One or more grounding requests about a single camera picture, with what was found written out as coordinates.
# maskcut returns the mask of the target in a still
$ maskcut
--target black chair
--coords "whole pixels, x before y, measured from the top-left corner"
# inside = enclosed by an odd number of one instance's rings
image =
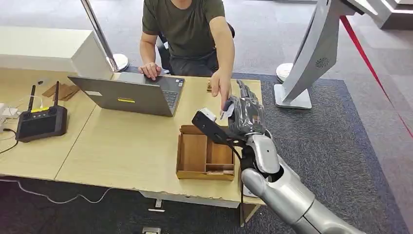
[[[234,28],[230,24],[228,24],[228,27],[231,30],[232,38],[234,38],[235,37]],[[157,39],[156,41],[156,47],[158,48],[159,55],[161,56],[162,68],[165,70],[168,70],[169,74],[173,75],[172,67],[169,62],[169,58],[170,58],[169,48],[165,46],[165,43],[167,43],[168,41],[162,33],[160,33],[158,37],[159,39]]]

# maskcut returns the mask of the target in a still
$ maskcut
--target cable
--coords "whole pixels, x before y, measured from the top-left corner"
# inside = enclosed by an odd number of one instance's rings
[[[9,129],[9,128],[5,128],[4,130],[5,130],[6,132],[13,132],[13,133],[14,133],[14,136],[16,136],[16,132],[15,132],[14,130],[11,130],[11,129]],[[1,152],[0,152],[0,155],[1,155],[2,153],[4,153],[4,152],[7,152],[7,151],[13,149],[18,143],[19,143],[19,142],[16,141],[16,143],[15,143],[12,147],[8,148],[7,150],[1,151]]]
[[[228,144],[228,147],[237,155],[238,159],[240,160],[240,164],[241,164],[241,156],[238,153],[238,151],[235,150],[234,146],[232,146],[231,144]],[[241,204],[240,204],[240,211],[241,211],[241,216],[244,220],[244,227],[246,228],[246,219],[245,219],[245,215],[244,215],[244,209],[243,209],[243,204],[244,204],[244,183],[241,179]]]
[[[11,136],[11,137],[9,137],[9,138],[0,139],[0,140],[10,140],[10,139],[12,139],[12,138],[14,138],[14,137],[16,137],[16,135],[13,135],[13,136]]]
[[[239,159],[239,161],[240,161],[240,163],[241,163],[241,156],[240,156],[240,154],[238,153],[238,151],[235,150],[234,146],[232,146],[232,145],[229,144],[228,147],[230,147],[230,149],[237,155],[237,157],[238,157],[238,159]]]
[[[15,183],[17,183],[17,184],[19,185],[19,188],[20,188],[23,192],[26,192],[26,193],[29,193],[29,194],[33,194],[33,195],[37,195],[37,196],[43,196],[43,197],[47,198],[50,202],[52,202],[52,203],[54,203],[54,204],[65,204],[65,203],[69,203],[69,202],[71,202],[71,201],[73,201],[73,200],[75,200],[75,199],[77,199],[77,198],[79,198],[79,197],[82,197],[83,199],[85,199],[85,200],[88,201],[89,203],[96,204],[96,203],[99,203],[100,201],[103,200],[103,198],[105,197],[106,193],[109,192],[109,190],[114,189],[114,188],[108,188],[108,189],[103,193],[102,197],[101,197],[99,200],[97,200],[97,201],[90,201],[89,199],[87,199],[87,197],[83,196],[82,194],[78,194],[78,195],[76,195],[75,197],[73,197],[73,198],[71,198],[71,199],[69,199],[69,200],[67,200],[67,201],[54,201],[54,200],[50,199],[50,197],[47,196],[47,195],[35,193],[35,192],[29,191],[29,190],[23,188],[23,187],[21,186],[21,184],[20,184],[20,181],[18,181],[18,180],[0,179],[0,181],[3,181],[3,182],[15,182]]]
[[[42,99],[42,97],[32,96],[32,95],[27,95],[27,97],[39,98],[39,99],[40,99],[40,108],[43,108],[43,99]],[[20,100],[14,100],[14,101],[12,101],[12,102],[15,102],[15,101],[23,101],[23,100],[24,100],[24,97],[23,97],[22,99],[20,99]],[[21,106],[22,104],[23,104],[23,103],[20,103],[19,105],[17,105],[16,107],[13,107],[13,108],[18,108],[18,107]],[[12,111],[11,111],[12,106],[11,106],[11,105],[8,105],[8,108],[9,108],[10,116],[12,116],[12,115],[13,115],[13,114],[12,114]],[[6,121],[4,122],[4,124],[6,124],[6,123],[16,124],[17,122],[9,122],[8,119],[6,118]]]

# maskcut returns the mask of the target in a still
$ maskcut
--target black cable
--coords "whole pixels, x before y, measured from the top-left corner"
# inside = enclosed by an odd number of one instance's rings
[[[16,136],[16,132],[15,132],[14,130],[12,130],[12,129],[5,128],[4,131],[6,131],[6,132],[13,132],[13,133],[14,133],[14,136]],[[9,151],[9,150],[11,150],[11,149],[13,149],[18,143],[19,143],[19,142],[16,141],[16,143],[15,143],[12,147],[8,148],[7,150],[1,151],[0,154],[2,154],[2,153],[4,153],[4,152],[7,152],[7,151]]]
[[[228,147],[230,147],[230,149],[237,155],[238,159],[240,160],[240,164],[241,164],[241,156],[238,153],[238,151],[236,151],[235,148],[230,144],[228,144]],[[244,227],[246,228],[246,220],[245,220],[245,215],[244,215],[243,204],[244,204],[244,183],[243,183],[243,180],[241,179],[241,204],[240,204],[241,210],[240,211],[241,211],[241,216],[244,220]]]
[[[238,153],[238,151],[235,150],[234,146],[228,144],[228,147],[229,147],[230,149],[232,149],[232,151],[237,155],[237,157],[238,157],[238,159],[240,160],[240,163],[241,163],[241,156],[240,156],[240,154]]]

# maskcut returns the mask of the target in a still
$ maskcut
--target white desk surface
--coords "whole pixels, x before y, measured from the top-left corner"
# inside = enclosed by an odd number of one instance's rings
[[[53,105],[52,98],[41,94],[59,80],[62,83],[72,84],[67,79],[66,72],[32,71],[0,69],[0,102],[11,107],[19,106],[19,111],[27,110],[28,100],[32,85],[42,78],[49,82],[36,89],[36,96],[42,97],[45,107]],[[67,133],[28,143],[19,144],[10,151],[0,155],[0,175],[39,178],[46,180],[55,179],[63,161],[70,152],[79,136],[83,126],[90,116],[95,103],[84,93],[78,92],[69,101],[60,101],[59,105],[65,106],[69,111],[69,124]],[[40,101],[35,98],[34,108],[40,106]],[[6,124],[7,128],[17,129],[17,119],[12,119]],[[0,139],[9,138],[11,133],[1,133]],[[3,151],[16,141],[14,138],[0,140],[0,151]]]
[[[180,126],[191,124],[195,112],[203,107],[215,114],[220,109],[220,98],[206,92],[207,78],[185,79],[173,118],[96,106],[56,180],[240,202],[237,176],[233,181],[179,180],[176,177]],[[246,80],[245,83],[261,101],[260,81]],[[232,90],[239,95],[235,80]],[[227,125],[223,120],[217,123]],[[263,204],[260,199],[249,197],[245,197],[245,202]]]
[[[91,30],[0,26],[0,56],[70,59]]]

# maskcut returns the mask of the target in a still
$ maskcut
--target dark pants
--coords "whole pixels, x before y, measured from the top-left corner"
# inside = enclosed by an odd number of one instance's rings
[[[174,75],[190,77],[211,77],[218,70],[217,52],[201,57],[170,56],[170,65]]]

